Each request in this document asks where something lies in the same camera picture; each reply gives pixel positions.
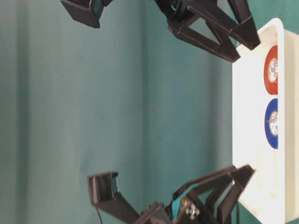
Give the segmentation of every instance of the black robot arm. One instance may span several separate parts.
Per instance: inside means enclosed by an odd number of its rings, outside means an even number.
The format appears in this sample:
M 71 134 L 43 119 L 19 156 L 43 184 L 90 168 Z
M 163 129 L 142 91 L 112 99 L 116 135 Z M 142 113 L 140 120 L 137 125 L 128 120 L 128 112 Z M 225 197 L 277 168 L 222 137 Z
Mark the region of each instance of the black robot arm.
M 231 224 L 231 211 L 253 173 L 249 165 L 231 166 L 189 181 L 173 194 L 166 208 L 153 203 L 141 215 L 120 194 L 116 172 L 87 179 L 92 205 L 127 224 Z M 209 191 L 205 202 L 201 201 L 199 195 Z
M 154 0 L 167 18 L 168 29 L 186 43 L 206 50 L 227 61 L 240 58 L 229 37 L 250 50 L 260 44 L 247 0 L 227 0 L 235 15 L 230 18 L 218 6 L 217 0 Z M 85 25 L 100 28 L 99 19 L 112 0 L 61 0 L 71 17 Z M 218 42 L 215 42 L 190 26 L 204 19 Z

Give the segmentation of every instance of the blue circular token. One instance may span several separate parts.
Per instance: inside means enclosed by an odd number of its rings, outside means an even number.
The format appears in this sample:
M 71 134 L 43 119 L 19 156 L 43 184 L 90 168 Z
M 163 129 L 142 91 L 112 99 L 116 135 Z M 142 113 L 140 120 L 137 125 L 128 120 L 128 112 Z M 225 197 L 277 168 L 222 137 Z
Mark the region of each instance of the blue circular token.
M 278 148 L 278 99 L 269 102 L 265 114 L 265 132 L 269 144 Z

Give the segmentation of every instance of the white plastic container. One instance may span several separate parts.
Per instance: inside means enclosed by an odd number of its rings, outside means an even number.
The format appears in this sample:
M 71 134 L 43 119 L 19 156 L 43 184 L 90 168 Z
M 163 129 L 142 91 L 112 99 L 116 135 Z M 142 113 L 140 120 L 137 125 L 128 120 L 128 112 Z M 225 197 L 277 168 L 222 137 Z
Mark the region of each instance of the white plastic container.
M 253 51 L 237 48 L 233 64 L 233 164 L 250 164 L 253 178 L 239 202 L 263 224 L 284 224 L 299 217 L 299 35 L 272 19 L 259 31 Z M 264 63 L 278 46 L 278 94 L 265 88 Z M 278 99 L 278 148 L 265 134 L 268 103 Z

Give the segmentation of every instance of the green fabric backdrop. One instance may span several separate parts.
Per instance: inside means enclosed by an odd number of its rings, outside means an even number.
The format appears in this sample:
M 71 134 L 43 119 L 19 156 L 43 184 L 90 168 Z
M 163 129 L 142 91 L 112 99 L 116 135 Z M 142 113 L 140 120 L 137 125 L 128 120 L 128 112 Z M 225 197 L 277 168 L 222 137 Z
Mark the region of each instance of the green fabric backdrop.
M 258 28 L 299 33 L 297 1 L 249 4 Z M 231 64 L 175 39 L 153 1 L 116 0 L 101 30 L 58 0 L 2 1 L 0 20 L 1 223 L 97 223 L 88 174 L 119 171 L 142 211 L 231 164 Z

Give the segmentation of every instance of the white circle on token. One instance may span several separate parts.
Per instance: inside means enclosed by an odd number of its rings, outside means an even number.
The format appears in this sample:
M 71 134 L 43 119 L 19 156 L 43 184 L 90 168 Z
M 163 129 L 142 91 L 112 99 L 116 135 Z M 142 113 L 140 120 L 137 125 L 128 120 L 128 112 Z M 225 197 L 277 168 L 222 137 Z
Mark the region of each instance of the white circle on token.
M 275 82 L 278 77 L 278 60 L 273 58 L 268 67 L 268 79 L 271 83 Z
M 273 111 L 269 119 L 269 128 L 273 136 L 278 136 L 278 112 Z

